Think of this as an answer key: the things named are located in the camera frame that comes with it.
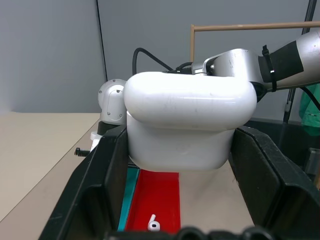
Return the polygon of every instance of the red mat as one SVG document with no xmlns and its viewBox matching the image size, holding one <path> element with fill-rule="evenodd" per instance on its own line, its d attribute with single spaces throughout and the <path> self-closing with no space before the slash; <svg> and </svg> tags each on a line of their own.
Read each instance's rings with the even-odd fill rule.
<svg viewBox="0 0 320 240">
<path fill-rule="evenodd" d="M 148 231 L 152 214 L 162 232 L 175 234 L 180 230 L 178 173 L 140 171 L 125 230 Z"/>
</svg>

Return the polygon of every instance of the teal strip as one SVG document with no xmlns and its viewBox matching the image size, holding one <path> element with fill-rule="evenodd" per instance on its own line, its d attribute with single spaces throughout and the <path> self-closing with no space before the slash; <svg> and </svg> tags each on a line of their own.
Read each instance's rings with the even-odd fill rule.
<svg viewBox="0 0 320 240">
<path fill-rule="evenodd" d="M 125 182 L 124 197 L 121 208 L 120 221 L 118 225 L 118 231 L 124 231 L 129 215 L 129 210 L 134 197 L 136 183 L 139 175 L 138 168 L 128 168 Z"/>
</svg>

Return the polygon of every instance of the table surface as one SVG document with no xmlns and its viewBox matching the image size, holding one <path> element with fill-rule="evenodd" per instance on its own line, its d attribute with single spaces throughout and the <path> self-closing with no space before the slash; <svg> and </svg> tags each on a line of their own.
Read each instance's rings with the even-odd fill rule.
<svg viewBox="0 0 320 240">
<path fill-rule="evenodd" d="M 74 169 L 90 149 L 98 113 L 0 116 L 0 235 L 37 239 Z M 181 226 L 239 233 L 253 222 L 229 162 L 210 172 L 179 174 Z"/>
</svg>

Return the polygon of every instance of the wireless earbud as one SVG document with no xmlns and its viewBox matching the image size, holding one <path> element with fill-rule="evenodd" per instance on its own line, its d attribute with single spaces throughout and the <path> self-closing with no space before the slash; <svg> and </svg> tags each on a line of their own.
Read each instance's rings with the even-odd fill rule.
<svg viewBox="0 0 320 240">
<path fill-rule="evenodd" d="M 148 223 L 148 230 L 150 232 L 160 231 L 160 223 L 155 220 L 156 220 L 156 215 L 152 214 Z"/>
</svg>

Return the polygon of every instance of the wooden frame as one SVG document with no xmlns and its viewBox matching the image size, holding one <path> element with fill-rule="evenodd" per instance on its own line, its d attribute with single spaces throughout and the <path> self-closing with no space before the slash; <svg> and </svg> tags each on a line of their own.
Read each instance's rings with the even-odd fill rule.
<svg viewBox="0 0 320 240">
<path fill-rule="evenodd" d="M 190 31 L 190 62 L 195 60 L 195 38 L 196 32 L 211 31 L 235 31 L 235 30 L 264 30 L 264 29 L 301 29 L 318 28 L 320 21 L 303 22 L 282 22 L 282 23 L 264 23 L 264 24 L 237 24 L 237 25 L 211 25 L 195 26 L 191 25 Z"/>
</svg>

